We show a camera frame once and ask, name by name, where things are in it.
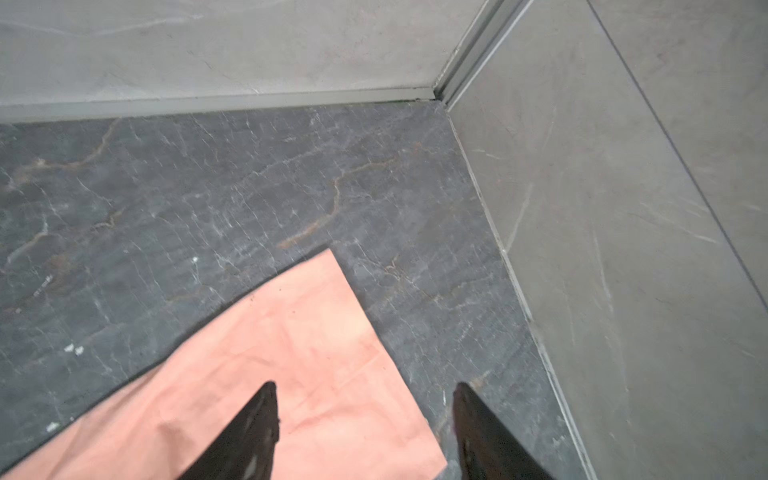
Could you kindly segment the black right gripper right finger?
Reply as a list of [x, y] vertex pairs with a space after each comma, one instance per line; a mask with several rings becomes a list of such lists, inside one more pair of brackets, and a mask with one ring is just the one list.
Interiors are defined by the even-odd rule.
[[452, 413], [463, 480], [553, 479], [466, 382], [454, 390]]

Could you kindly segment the salmon pink printed t-shirt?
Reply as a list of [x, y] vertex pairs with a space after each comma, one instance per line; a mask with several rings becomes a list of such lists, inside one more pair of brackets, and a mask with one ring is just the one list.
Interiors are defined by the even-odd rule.
[[176, 479], [267, 382], [276, 479], [433, 479], [445, 456], [334, 254], [247, 294], [11, 479]]

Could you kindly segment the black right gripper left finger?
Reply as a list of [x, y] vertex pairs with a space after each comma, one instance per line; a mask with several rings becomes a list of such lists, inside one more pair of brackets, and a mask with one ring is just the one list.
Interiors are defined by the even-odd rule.
[[268, 480], [280, 438], [277, 386], [265, 382], [181, 480]]

